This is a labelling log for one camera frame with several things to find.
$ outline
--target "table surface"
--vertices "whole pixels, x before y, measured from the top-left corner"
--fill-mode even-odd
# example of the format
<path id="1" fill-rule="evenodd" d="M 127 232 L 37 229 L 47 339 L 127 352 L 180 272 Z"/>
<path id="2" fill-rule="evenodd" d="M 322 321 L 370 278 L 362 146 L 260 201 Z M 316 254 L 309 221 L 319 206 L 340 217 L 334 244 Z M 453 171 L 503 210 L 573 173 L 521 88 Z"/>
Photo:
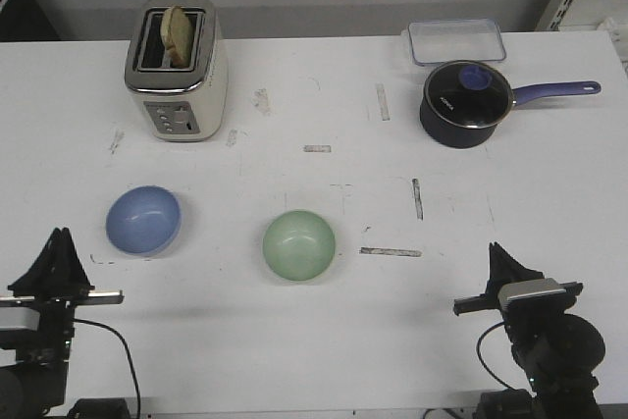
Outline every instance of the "table surface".
<path id="1" fill-rule="evenodd" d="M 450 149 L 419 124 L 427 71 L 410 66 L 401 36 L 228 40 L 220 130 L 171 143 L 125 89 L 126 42 L 0 44 L 1 283 L 69 227 L 92 284 L 125 293 L 78 316 L 127 338 L 146 412 L 474 404 L 499 388 L 474 351 L 499 315 L 451 308 L 484 291 L 498 241 L 548 277 L 584 283 L 571 312 L 606 341 L 596 397 L 626 402 L 628 82 L 605 33 L 503 39 L 497 68 L 512 86 L 597 80 L 602 93 L 531 103 L 485 144 Z M 111 204 L 143 184 L 183 208 L 179 236 L 150 258 L 118 252 L 104 232 Z M 296 208 L 338 240 L 330 269 L 297 284 L 261 253 L 270 222 Z M 504 332 L 484 351 L 526 386 Z M 128 366 L 113 336 L 77 326 L 68 403 L 95 396 L 132 398 Z"/>

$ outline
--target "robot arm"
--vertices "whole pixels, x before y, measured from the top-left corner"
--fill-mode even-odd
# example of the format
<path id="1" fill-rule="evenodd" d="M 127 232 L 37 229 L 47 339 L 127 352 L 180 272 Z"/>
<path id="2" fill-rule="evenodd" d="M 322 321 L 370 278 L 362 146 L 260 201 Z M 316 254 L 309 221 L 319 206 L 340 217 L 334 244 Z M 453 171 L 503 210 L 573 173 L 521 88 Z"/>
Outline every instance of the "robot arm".
<path id="1" fill-rule="evenodd" d="M 0 418 L 38 419 L 64 403 L 77 306 L 118 304 L 120 291 L 96 292 L 70 231 L 55 229 L 30 269 L 0 297 L 0 348 L 16 352 L 0 368 Z"/>
<path id="2" fill-rule="evenodd" d="M 516 416 L 522 419 L 602 419 L 593 395 L 598 380 L 591 372 L 603 360 L 603 338 L 589 322 L 564 312 L 576 303 L 582 284 L 559 284 L 526 269 L 497 243 L 489 252 L 491 274 L 485 293 L 455 300 L 453 312 L 499 310 L 512 356 L 537 395 L 485 393 L 477 419 L 509 417 L 497 415 L 504 407 L 527 407 L 529 415 Z"/>

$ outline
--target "purple handle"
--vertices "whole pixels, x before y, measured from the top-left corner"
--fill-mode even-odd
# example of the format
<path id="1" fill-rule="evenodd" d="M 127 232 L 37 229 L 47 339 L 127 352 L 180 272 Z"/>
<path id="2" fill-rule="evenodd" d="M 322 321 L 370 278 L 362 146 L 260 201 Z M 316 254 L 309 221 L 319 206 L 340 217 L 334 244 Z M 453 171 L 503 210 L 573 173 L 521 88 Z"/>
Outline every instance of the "purple handle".
<path id="1" fill-rule="evenodd" d="M 512 90 L 514 104 L 522 105 L 530 100 L 543 97 L 557 97 L 562 95 L 591 95 L 600 93 L 602 86 L 593 80 L 583 82 L 537 83 Z"/>

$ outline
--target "white toaster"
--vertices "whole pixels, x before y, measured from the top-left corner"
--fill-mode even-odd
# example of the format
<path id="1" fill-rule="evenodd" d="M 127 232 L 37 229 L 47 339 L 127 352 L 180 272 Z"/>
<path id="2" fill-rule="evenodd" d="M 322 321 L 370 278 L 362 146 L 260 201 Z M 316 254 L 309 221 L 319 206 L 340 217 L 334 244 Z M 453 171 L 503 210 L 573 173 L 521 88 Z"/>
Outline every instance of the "white toaster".
<path id="1" fill-rule="evenodd" d="M 164 12 L 180 6 L 194 31 L 189 65 L 174 67 L 161 40 Z M 149 0 L 131 38 L 125 83 L 153 133 L 169 141 L 199 141 L 223 119 L 229 70 L 225 41 L 208 0 Z"/>

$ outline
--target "container lid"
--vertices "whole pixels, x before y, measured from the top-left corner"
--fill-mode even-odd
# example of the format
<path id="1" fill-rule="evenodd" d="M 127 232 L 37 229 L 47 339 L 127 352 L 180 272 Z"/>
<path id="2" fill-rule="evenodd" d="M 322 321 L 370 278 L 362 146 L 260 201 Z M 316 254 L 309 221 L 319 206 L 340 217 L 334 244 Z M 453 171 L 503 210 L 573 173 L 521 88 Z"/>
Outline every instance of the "container lid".
<path id="1" fill-rule="evenodd" d="M 491 19 L 412 22 L 408 36 L 412 60 L 419 66 L 506 58 L 499 26 Z"/>

